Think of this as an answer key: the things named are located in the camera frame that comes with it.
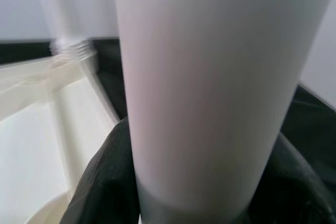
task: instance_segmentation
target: white tube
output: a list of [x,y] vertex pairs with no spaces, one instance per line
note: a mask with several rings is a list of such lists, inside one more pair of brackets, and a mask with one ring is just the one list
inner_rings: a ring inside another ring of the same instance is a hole
[[143,223],[247,209],[328,0],[116,0]]

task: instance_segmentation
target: white container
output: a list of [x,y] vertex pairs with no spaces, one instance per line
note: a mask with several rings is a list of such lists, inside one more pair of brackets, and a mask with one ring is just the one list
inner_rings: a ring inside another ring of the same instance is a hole
[[143,223],[255,192],[328,0],[116,0]]

